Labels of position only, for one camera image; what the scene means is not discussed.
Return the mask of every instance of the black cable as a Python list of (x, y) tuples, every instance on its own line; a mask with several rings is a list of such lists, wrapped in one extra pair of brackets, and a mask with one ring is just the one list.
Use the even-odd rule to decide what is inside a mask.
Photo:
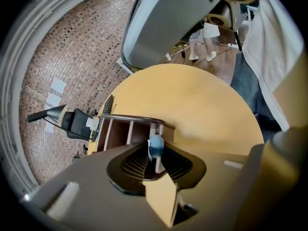
[(239, 50), (242, 51), (242, 46), (241, 46), (239, 35), (237, 34), (237, 32), (234, 32), (234, 35), (235, 35), (235, 39), (237, 42), (237, 46), (239, 47)]
[[(226, 52), (226, 51), (228, 51), (228, 50), (230, 50), (230, 49), (231, 49), (231, 47), (229, 47), (229, 48), (228, 48), (227, 50), (225, 50), (225, 51), (222, 51), (222, 52), (216, 54), (216, 56), (218, 56), (219, 54), (222, 54), (222, 53), (224, 53), (224, 52)], [(204, 60), (206, 60), (206, 58), (203, 59), (202, 61), (198, 62), (198, 64), (197, 64), (196, 66), (194, 66), (194, 67), (197, 67), (197, 66), (198, 66), (201, 62), (203, 62)]]
[(185, 63), (185, 50), (184, 50), (184, 47), (183, 47), (183, 44), (182, 44), (182, 49), (183, 49), (183, 51), (181, 51), (181, 55), (182, 55), (182, 58), (184, 58), (184, 62), (183, 62), (183, 64)]
[(84, 139), (87, 139), (87, 140), (91, 140), (91, 139), (92, 139), (92, 138), (88, 138), (88, 137), (82, 136), (82, 135), (80, 135), (80, 134), (74, 133), (74, 132), (72, 132), (72, 131), (66, 130), (66, 129), (64, 129), (63, 127), (58, 126), (57, 124), (54, 124), (53, 122), (51, 122), (51, 121), (49, 121), (49, 120), (47, 120), (47, 119), (45, 119), (45, 118), (43, 118), (43, 119), (44, 119), (45, 121), (49, 122), (50, 124), (56, 126), (57, 128), (64, 130), (64, 131), (67, 132), (67, 133), (75, 134), (75, 135), (80, 136), (80, 137), (82, 137), (82, 138), (84, 138)]
[(114, 107), (113, 107), (113, 109), (112, 109), (112, 111), (111, 111), (111, 114), (113, 114), (115, 108), (116, 108), (116, 104), (114, 105)]

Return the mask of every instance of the wooden tabletop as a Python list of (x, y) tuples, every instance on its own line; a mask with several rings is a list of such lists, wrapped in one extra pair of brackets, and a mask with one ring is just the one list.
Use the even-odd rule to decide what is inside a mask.
[[(263, 143), (255, 116), (237, 92), (195, 67), (146, 68), (125, 79), (112, 95), (113, 114), (162, 119), (176, 127), (177, 143), (241, 155)], [(95, 146), (89, 143), (89, 155)]]

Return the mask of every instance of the black mesh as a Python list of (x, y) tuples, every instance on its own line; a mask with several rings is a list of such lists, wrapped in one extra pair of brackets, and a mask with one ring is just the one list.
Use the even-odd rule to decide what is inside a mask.
[(123, 161), (121, 169), (129, 177), (142, 182), (147, 164), (147, 150), (138, 150)]
[(186, 175), (193, 167), (189, 159), (167, 147), (164, 148), (162, 164), (174, 183)]

